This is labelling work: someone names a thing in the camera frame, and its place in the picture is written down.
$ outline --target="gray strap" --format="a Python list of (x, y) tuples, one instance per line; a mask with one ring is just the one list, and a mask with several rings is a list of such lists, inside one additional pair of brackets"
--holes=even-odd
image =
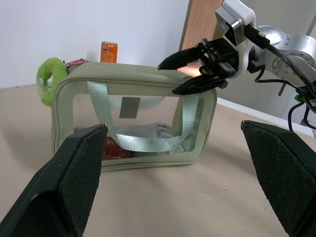
[(88, 81), (88, 91), (100, 123), (106, 123), (111, 136), (123, 149), (135, 152), (167, 152), (175, 150), (191, 131), (196, 118), (198, 95), (185, 96), (182, 110), (182, 134), (172, 138), (145, 138), (116, 134), (108, 89), (105, 82)]

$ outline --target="beige cosmetic bag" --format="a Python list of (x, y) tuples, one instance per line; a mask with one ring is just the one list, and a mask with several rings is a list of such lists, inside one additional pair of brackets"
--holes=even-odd
[[(148, 66), (82, 64), (55, 90), (53, 153), (74, 129), (106, 123), (109, 143), (103, 171), (196, 161), (209, 135), (217, 96), (215, 90), (188, 96), (172, 93), (189, 78)], [(118, 155), (107, 157), (113, 144)]]

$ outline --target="gray cloth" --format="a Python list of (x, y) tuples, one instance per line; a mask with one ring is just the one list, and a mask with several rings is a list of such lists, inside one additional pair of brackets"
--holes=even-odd
[[(119, 126), (116, 127), (116, 132), (117, 134), (135, 137), (172, 138), (173, 136), (168, 133), (170, 128), (171, 126), (165, 123), (151, 123), (147, 125)], [(181, 153), (183, 151), (182, 146), (179, 145), (175, 150), (168, 152), (133, 152), (132, 157), (157, 156)]]

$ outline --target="soda can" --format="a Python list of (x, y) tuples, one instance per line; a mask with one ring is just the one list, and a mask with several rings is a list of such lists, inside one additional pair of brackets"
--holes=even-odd
[(116, 63), (118, 57), (118, 44), (102, 41), (100, 62)]

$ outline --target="beige table surface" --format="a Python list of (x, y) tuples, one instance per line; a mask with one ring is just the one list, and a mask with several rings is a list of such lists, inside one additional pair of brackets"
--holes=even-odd
[[(84, 236), (286, 237), (256, 179), (244, 119), (261, 121), (218, 105), (192, 165), (102, 173)], [(51, 158), (50, 128), (34, 85), (0, 89), (0, 220)]]

